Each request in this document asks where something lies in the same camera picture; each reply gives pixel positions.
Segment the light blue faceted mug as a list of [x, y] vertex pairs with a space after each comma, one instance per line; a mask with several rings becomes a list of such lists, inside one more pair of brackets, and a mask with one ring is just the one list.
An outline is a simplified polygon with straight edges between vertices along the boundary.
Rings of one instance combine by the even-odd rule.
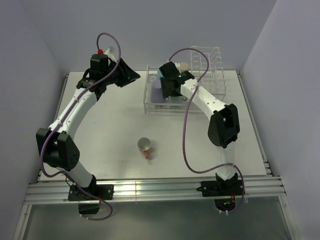
[[160, 68], [158, 68], [157, 69], [157, 77], [158, 77], [158, 79], [160, 79], [162, 76], [163, 76], [162, 72], [161, 72]]

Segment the purple tumbler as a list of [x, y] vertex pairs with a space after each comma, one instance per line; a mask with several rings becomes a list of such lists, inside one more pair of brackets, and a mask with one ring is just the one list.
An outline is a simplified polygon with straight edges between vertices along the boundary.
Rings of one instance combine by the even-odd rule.
[[166, 99], [162, 95], [162, 86], [159, 79], [152, 83], [150, 100], [154, 104], [162, 104], [166, 102]]

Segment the clear glass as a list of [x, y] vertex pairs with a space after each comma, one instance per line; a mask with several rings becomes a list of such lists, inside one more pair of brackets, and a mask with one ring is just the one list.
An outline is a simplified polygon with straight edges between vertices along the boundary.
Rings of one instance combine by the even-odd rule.
[[157, 74], [148, 74], [147, 78], [146, 78], [146, 82], [150, 85], [153, 84], [153, 82], [155, 82], [158, 79], [158, 75]]

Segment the beige tall tumbler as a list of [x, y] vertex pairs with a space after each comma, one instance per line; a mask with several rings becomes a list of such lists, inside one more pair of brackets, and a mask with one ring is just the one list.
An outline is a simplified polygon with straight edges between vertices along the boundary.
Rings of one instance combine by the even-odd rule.
[[179, 63], [179, 71], [182, 73], [182, 72], [185, 72], [185, 71], [188, 71], [189, 70], [189, 64], [187, 62], [180, 62]]

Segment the orange espresso cup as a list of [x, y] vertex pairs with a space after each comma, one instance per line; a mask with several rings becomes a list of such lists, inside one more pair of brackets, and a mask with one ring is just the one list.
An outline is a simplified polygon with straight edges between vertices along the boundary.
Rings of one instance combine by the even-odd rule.
[[152, 148], [152, 141], [147, 137], [142, 137], [138, 140], [137, 147], [144, 154], [144, 157], [149, 159], [149, 151]]

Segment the pale blue teacup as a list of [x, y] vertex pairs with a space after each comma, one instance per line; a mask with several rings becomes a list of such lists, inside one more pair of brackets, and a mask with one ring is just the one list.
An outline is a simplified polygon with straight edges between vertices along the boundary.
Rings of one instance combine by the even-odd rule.
[[184, 96], [169, 96], [166, 100], [166, 103], [168, 104], [183, 104], [188, 99]]

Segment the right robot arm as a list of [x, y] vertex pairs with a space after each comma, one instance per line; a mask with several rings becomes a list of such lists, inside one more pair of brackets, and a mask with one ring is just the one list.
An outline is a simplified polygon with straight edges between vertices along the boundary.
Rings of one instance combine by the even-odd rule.
[[182, 96], [189, 104], [195, 104], [208, 118], [207, 136], [219, 151], [220, 158], [216, 166], [207, 170], [194, 170], [196, 174], [216, 171], [213, 192], [216, 195], [245, 195], [244, 177], [235, 164], [235, 142], [240, 133], [238, 108], [217, 99], [201, 86], [200, 78], [189, 71], [181, 71], [175, 63], [169, 61], [159, 68], [161, 90], [164, 98]]

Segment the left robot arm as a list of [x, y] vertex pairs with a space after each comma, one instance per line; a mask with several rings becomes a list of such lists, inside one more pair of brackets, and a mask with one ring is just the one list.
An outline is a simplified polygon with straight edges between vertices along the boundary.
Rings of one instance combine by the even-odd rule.
[[72, 182], [71, 190], [86, 200], [97, 199], [99, 190], [96, 177], [80, 162], [80, 151], [74, 142], [75, 134], [89, 110], [98, 102], [109, 85], [124, 87], [141, 76], [122, 58], [115, 59], [104, 53], [93, 54], [90, 67], [76, 85], [72, 99], [61, 115], [48, 127], [36, 132], [42, 173], [45, 164], [58, 170]]

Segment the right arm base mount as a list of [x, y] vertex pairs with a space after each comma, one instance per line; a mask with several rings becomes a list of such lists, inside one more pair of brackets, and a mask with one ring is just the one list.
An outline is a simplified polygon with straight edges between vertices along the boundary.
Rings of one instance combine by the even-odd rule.
[[214, 197], [217, 211], [225, 215], [234, 211], [245, 198], [245, 188], [239, 179], [202, 181], [196, 190], [202, 197]]

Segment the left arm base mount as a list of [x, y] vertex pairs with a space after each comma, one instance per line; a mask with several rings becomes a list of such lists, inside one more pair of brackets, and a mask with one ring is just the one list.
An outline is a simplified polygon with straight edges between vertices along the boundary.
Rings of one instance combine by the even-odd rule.
[[112, 200], [114, 194], [113, 184], [98, 184], [93, 192], [84, 193], [77, 186], [71, 185], [67, 200], [78, 202], [78, 212], [81, 215], [95, 215], [100, 210], [102, 200]]

